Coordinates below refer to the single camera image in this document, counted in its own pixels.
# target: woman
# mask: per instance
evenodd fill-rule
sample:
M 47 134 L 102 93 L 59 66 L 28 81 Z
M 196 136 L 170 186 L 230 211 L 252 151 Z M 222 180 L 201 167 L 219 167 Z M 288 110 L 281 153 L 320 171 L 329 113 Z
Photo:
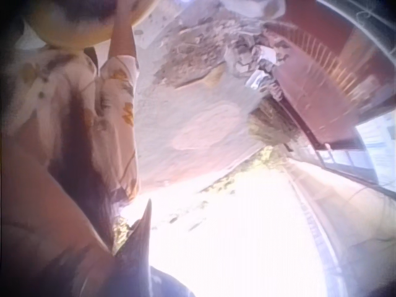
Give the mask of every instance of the woman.
M 193 296 L 149 266 L 150 201 L 112 251 L 114 210 L 139 188 L 132 4 L 118 0 L 99 75 L 84 53 L 51 47 L 19 67 L 1 139 L 4 296 Z
M 113 247 L 117 210 L 139 189 L 133 0 L 119 0 L 108 60 L 46 46 L 19 63 L 2 132 L 43 166 Z

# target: white floral shirt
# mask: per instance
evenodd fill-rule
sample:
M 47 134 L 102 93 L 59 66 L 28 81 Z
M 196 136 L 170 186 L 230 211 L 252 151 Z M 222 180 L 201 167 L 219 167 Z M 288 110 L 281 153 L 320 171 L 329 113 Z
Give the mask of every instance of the white floral shirt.
M 110 192 L 123 188 L 131 201 L 139 189 L 134 140 L 138 75 L 132 56 L 109 59 L 98 74 L 83 52 L 43 48 L 18 65 L 2 130 L 48 167 L 61 157 L 62 119 L 73 92 L 79 92 L 94 168 Z

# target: sleeve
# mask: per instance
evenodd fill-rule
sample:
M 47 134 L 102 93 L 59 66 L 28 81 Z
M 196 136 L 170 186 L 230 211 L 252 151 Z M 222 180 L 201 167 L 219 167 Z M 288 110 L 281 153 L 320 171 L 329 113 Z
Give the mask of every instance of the sleeve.
M 94 163 L 100 167 L 116 202 L 130 202 L 139 190 L 134 137 L 134 93 L 139 75 L 136 58 L 117 56 L 100 70 L 98 120 L 93 135 Z

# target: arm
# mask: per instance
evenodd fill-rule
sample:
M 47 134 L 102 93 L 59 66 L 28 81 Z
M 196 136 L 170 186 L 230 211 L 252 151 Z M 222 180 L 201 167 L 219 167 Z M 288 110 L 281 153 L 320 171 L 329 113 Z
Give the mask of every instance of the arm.
M 108 58 L 128 55 L 136 58 L 135 39 L 131 26 L 131 9 L 134 1 L 118 0 Z

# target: dark hair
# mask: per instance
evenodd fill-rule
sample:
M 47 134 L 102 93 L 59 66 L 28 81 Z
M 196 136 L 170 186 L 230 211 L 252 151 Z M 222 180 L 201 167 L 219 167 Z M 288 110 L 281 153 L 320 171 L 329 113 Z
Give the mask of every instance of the dark hair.
M 92 144 L 84 122 L 82 100 L 73 92 L 68 116 L 62 120 L 62 157 L 49 172 L 76 202 L 109 247 L 114 244 L 111 194 L 92 163 Z

